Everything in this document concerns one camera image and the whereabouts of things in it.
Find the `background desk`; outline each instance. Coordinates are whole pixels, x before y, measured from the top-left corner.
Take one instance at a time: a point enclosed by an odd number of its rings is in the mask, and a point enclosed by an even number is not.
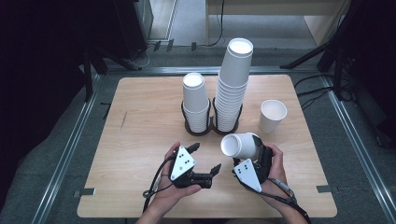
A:
[[[81,197],[80,217],[140,217],[145,201],[142,193],[176,141],[186,147],[201,143],[192,154],[197,161],[195,172],[208,173],[217,164],[222,166],[212,189],[181,200],[167,217],[280,217],[233,177],[233,160],[219,147],[222,135],[212,131],[196,137],[185,131],[180,111],[182,78],[128,77],[120,81],[85,186],[95,188],[96,193]],[[217,82],[218,77],[205,77],[211,98]],[[273,133],[262,134],[260,106],[267,99],[282,101],[289,114]],[[289,185],[309,216],[336,215],[332,195],[317,191],[317,186],[328,183],[288,76],[250,76],[239,121],[238,133],[256,133],[283,150]]]
[[[209,15],[221,14],[221,0],[206,0],[206,44],[209,44]],[[321,45],[332,34],[350,0],[226,0],[224,15],[303,15]]]

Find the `wooden desk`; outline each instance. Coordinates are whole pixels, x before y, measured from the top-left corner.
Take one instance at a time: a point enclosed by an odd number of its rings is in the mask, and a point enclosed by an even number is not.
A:
[[[302,15],[319,46],[332,35],[349,3],[350,0],[227,0],[223,15]],[[209,15],[220,14],[221,1],[206,0],[206,44],[209,44]]]
[[[185,131],[180,111],[182,78],[127,77],[120,81],[85,185],[96,192],[81,197],[80,217],[140,217],[145,201],[142,193],[176,141],[186,147],[201,143],[192,154],[197,161],[195,172],[208,173],[215,165],[222,166],[212,189],[181,200],[167,217],[280,217],[233,177],[233,160],[219,147],[222,135],[211,131],[197,137]],[[209,97],[215,96],[217,82],[218,77],[205,77]],[[264,135],[258,123],[261,103],[267,99],[282,101],[289,114],[273,133]],[[317,186],[328,183],[288,76],[250,76],[239,121],[237,133],[256,133],[283,150],[289,185],[309,216],[336,215],[332,195],[317,191]]]

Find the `paper cup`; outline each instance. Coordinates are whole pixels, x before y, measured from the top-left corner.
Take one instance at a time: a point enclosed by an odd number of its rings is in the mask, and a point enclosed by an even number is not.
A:
[[[199,73],[188,73],[183,78],[183,105],[191,112],[205,110],[209,105],[205,80]]]
[[[224,155],[240,160],[257,160],[259,151],[254,143],[254,133],[230,133],[221,140],[221,151]]]
[[[219,71],[221,81],[228,86],[240,87],[248,82],[253,44],[245,38],[230,41]]]
[[[278,100],[267,100],[262,103],[259,128],[263,133],[271,133],[288,115],[286,106]]]

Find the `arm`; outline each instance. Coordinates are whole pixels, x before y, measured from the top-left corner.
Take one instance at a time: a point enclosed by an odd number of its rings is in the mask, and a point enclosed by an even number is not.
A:
[[[268,175],[268,178],[279,179],[283,183],[288,184],[288,181],[286,179],[285,169],[283,167],[283,152],[274,144],[265,144],[265,146],[270,147],[274,154],[273,164],[271,166],[271,170],[270,170],[270,174]],[[266,193],[280,196],[283,198],[287,197],[285,192],[283,192],[278,186],[273,184],[271,181],[268,180],[264,181],[262,183],[262,188],[265,189]],[[300,213],[298,213],[294,208],[268,197],[262,196],[262,199],[265,200],[273,208],[275,208],[280,213],[280,215],[282,215],[282,217],[285,218],[287,223],[290,224],[306,223],[304,217],[300,215]]]
[[[177,142],[172,145],[172,147],[165,154],[165,158],[168,158],[173,154],[173,151],[180,147],[180,143]],[[158,186],[158,189],[165,189],[172,182],[169,180],[169,170],[171,163],[168,162],[163,167],[161,172],[161,181]],[[151,204],[148,206],[148,209],[143,213],[143,215],[137,220],[137,224],[145,224],[145,223],[159,223],[163,216],[168,213],[177,202],[189,195],[192,195],[198,192],[201,189],[199,185],[192,185],[184,189],[177,189],[175,186],[171,186],[168,189],[162,190],[155,194],[154,199]]]

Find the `person's left hand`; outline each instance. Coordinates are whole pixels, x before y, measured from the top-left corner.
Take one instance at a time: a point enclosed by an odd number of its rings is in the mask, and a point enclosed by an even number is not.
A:
[[[171,156],[175,149],[180,147],[180,143],[176,142],[172,145],[172,147],[165,154],[165,158]],[[146,212],[139,218],[137,223],[156,223],[161,220],[161,218],[168,213],[177,202],[186,197],[190,196],[199,190],[201,190],[201,186],[199,185],[191,185],[184,189],[177,189],[172,185],[171,180],[169,179],[169,171],[171,168],[171,162],[167,162],[163,167],[161,172],[161,181],[158,185],[158,190],[161,190],[155,194],[154,199],[151,204],[148,206]]]

